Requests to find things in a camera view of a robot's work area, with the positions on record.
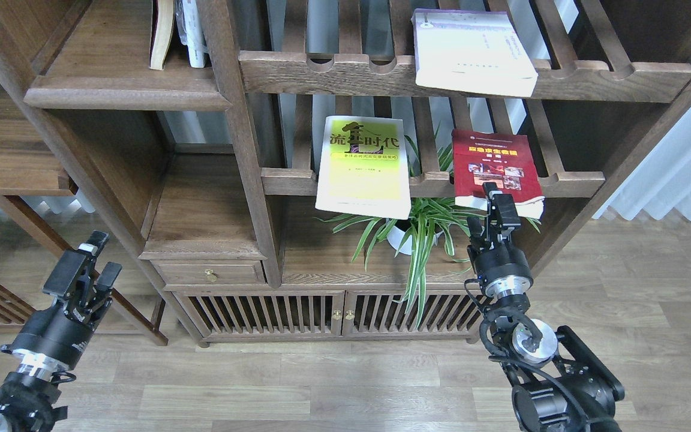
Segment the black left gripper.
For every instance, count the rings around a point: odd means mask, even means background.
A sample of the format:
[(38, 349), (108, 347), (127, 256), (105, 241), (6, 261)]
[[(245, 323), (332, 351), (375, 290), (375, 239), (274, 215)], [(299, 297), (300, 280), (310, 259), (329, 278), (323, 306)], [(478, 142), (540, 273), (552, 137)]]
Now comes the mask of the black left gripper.
[[(122, 271), (120, 263), (108, 262), (95, 274), (108, 239), (108, 233), (92, 232), (78, 249), (63, 252), (42, 287), (55, 297), (52, 306), (34, 312), (16, 339), (1, 347), (21, 361), (6, 381), (76, 380), (72, 371), (112, 303), (113, 285)], [(81, 306), (80, 299), (93, 300)]]

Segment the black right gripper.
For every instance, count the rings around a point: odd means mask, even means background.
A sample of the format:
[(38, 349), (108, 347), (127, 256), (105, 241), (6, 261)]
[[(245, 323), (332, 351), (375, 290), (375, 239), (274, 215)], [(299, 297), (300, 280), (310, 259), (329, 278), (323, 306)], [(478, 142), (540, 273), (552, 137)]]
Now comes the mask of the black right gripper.
[[(483, 183), (488, 207), (485, 227), (480, 218), (467, 217), (470, 232), (468, 252), (483, 295), (501, 299), (522, 295), (534, 284), (527, 258), (513, 245), (511, 233), (520, 229), (521, 219), (511, 194), (497, 188), (494, 182)], [(505, 236), (487, 246), (486, 236)]]

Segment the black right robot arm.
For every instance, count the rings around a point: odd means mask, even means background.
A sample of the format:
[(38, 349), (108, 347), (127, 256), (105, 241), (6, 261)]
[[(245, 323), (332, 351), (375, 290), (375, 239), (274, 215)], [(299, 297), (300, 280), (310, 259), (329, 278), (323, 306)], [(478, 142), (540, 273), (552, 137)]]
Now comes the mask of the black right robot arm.
[(483, 184), (485, 223), (468, 218), (468, 255), (483, 295), (480, 340), (511, 385), (523, 431), (618, 431), (622, 383), (568, 326), (554, 330), (527, 317), (534, 279), (523, 251), (511, 241), (521, 226), (515, 202), (497, 184)]

